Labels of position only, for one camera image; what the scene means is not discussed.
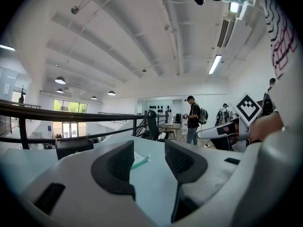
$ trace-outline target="white ceiling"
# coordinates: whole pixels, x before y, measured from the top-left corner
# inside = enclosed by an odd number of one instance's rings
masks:
[[[228,3],[49,1],[43,50],[46,92],[56,90],[54,79],[59,75],[65,77],[65,87],[103,95],[113,88],[126,89],[136,82],[177,75],[225,79],[237,68],[229,66],[233,60],[229,58],[226,66],[220,65],[214,75],[208,75]],[[76,15],[71,13],[73,6],[82,7]]]

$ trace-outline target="desk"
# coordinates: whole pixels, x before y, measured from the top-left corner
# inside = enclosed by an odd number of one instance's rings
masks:
[[[164,143],[133,136],[110,137],[94,148],[133,140],[134,150],[151,162],[132,169],[130,184],[135,187],[136,204],[159,226],[170,224],[177,194],[177,180],[165,161]],[[58,162],[56,150],[21,150],[9,148],[0,157],[0,170],[12,191],[21,193],[32,181]]]
[[[159,129],[162,129],[162,132],[164,131],[165,134],[165,139],[168,139],[169,135],[171,133],[174,134],[174,140],[177,140],[177,130],[181,129],[181,124],[180,123],[173,123],[172,125],[166,125],[166,124],[160,124],[158,126]]]

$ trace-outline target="glass door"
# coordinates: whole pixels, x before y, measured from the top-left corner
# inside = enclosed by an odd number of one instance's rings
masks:
[[[71,137],[78,137],[78,123],[71,123]]]
[[[78,137],[78,123],[62,123],[63,138]]]
[[[63,138],[70,138],[71,137],[71,127],[70,123],[62,123],[63,124]]]

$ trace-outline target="fluorescent light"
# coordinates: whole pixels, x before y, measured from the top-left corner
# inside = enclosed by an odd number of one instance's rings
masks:
[[[116,95],[116,93],[114,91],[109,91],[107,94],[111,95],[111,96],[115,96]]]
[[[236,13],[236,12],[238,12],[238,9],[239,9],[239,4],[236,2],[231,2],[230,7],[229,7],[230,12]]]
[[[214,70],[216,69],[217,65],[219,64],[219,61],[221,60],[221,55],[217,55],[214,62],[213,62],[213,65],[211,67],[211,69],[209,70],[209,75],[213,74]]]
[[[63,77],[57,77],[55,82],[59,84],[65,84],[65,79]]]
[[[9,46],[2,45],[2,44],[0,44],[0,48],[7,49],[7,50],[10,50],[10,51],[15,51],[15,49],[13,47],[9,47]]]

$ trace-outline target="railing post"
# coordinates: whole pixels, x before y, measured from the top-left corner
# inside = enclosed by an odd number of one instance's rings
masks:
[[[19,118],[20,138],[23,149],[29,149],[27,142],[27,126],[24,118]]]
[[[133,120],[133,136],[137,134],[137,119]]]

